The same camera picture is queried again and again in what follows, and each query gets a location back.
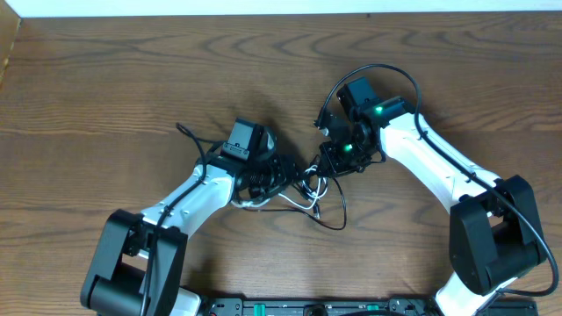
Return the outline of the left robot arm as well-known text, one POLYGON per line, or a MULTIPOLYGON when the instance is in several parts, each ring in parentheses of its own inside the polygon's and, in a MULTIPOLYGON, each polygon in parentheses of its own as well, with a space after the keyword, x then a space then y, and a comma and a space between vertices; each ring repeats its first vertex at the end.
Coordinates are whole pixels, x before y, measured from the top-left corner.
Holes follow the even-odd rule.
POLYGON ((288 154, 244 162, 210 153, 188 180, 138 214, 106 220, 80 293, 99 315, 195 315, 202 299, 181 289, 186 245, 219 209, 248 189, 255 204, 277 195, 302 170, 288 154))

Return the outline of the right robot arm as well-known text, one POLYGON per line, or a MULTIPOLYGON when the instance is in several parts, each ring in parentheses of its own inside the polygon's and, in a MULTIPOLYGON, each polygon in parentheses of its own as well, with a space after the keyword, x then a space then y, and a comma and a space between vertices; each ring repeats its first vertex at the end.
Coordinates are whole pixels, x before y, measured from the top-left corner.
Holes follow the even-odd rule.
POLYGON ((408 169, 449 214, 453 273, 433 298, 439 314, 476 315, 501 295, 526 297, 510 285, 543 262, 557 267, 526 180, 503 180, 466 158, 402 97, 344 92, 338 99, 346 118, 323 107, 315 122, 330 138, 321 147, 324 172, 359 173, 379 153, 408 169))

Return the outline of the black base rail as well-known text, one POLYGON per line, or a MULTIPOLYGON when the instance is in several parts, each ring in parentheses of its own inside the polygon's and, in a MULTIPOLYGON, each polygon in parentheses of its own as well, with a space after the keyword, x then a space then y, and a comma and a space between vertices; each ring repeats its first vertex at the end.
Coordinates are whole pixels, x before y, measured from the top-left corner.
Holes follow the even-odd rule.
POLYGON ((388 298, 367 301, 250 300, 241 298, 207 299, 199 307, 203 316, 276 315, 409 315, 439 316, 443 312, 430 299, 388 298))

